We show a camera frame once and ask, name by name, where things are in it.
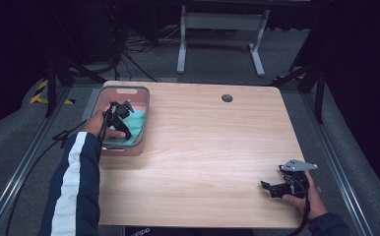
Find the aluminum rail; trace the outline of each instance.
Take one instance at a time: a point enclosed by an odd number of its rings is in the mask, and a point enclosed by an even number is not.
[[[350,185],[347,175],[339,162],[337,153],[331,144],[328,134],[324,126],[319,124],[315,118],[312,98],[309,96],[309,94],[305,93],[302,94],[301,97],[308,110],[311,120],[313,120],[314,127],[316,128],[316,131],[323,143],[325,152],[328,156],[329,166],[332,173],[334,174],[335,180],[337,181],[338,187],[341,190],[344,201],[347,204],[347,208],[349,210],[353,223],[355,224],[356,230],[358,231],[358,234],[362,236],[373,235],[367,219],[365,218],[361,206],[359,205],[359,202],[356,198],[355,192]]]
[[[70,90],[71,88],[67,87],[63,87],[60,89],[59,96],[57,99],[57,106],[54,112],[51,114],[50,117],[43,119],[42,123],[39,126],[39,129],[36,132],[36,135],[34,136],[31,142],[30,147],[28,148],[27,152],[22,158],[21,163],[19,164],[15,173],[9,180],[0,198],[0,223],[2,222],[3,218],[6,216],[8,210],[12,206],[12,202],[14,201],[17,193],[20,191],[23,180],[27,177],[28,171],[30,170],[31,166],[34,164],[37,158],[38,149],[42,144],[43,138],[46,132],[49,130],[52,120],[55,118],[58,110],[64,104],[64,101],[70,93]]]

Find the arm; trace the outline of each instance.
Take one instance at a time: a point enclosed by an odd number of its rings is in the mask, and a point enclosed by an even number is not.
[[[342,218],[337,215],[328,212],[322,197],[320,196],[312,176],[308,171],[304,172],[307,181],[309,182],[309,201],[310,212],[308,219],[310,220],[309,230],[313,236],[345,236],[349,235],[349,228],[343,222]],[[305,208],[305,199],[300,199],[292,195],[284,195],[283,200],[288,202],[301,212]]]
[[[312,219],[309,230],[313,236],[349,235],[349,228],[343,219],[339,215],[330,212]]]
[[[99,150],[97,134],[103,123],[101,112],[71,137],[55,170],[39,235],[98,235]],[[124,137],[107,129],[110,137]]]

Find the yellow tape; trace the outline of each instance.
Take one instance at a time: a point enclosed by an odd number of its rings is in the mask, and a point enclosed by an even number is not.
[[[34,93],[33,97],[31,98],[31,103],[43,103],[43,104],[48,104],[48,99],[47,98],[42,98],[40,97],[40,94],[43,92],[45,87],[48,85],[48,80],[43,79],[42,83],[37,87],[36,92]],[[66,99],[64,101],[64,104],[67,105],[74,105],[76,103],[76,99]]]

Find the table surface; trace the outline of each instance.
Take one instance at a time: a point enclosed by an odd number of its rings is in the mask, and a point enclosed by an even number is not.
[[[276,88],[108,82],[150,90],[145,148],[102,156],[100,224],[295,228],[299,211],[260,180],[304,160]],[[230,94],[232,102],[223,102]]]

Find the teal cloth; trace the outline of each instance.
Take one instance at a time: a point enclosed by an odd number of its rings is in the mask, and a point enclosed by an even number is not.
[[[129,116],[123,119],[123,123],[129,128],[129,131],[132,134],[131,139],[126,140],[122,139],[105,139],[103,144],[107,146],[130,146],[135,143],[139,134],[142,131],[145,121],[145,112],[140,110],[135,110],[134,113],[130,112]]]

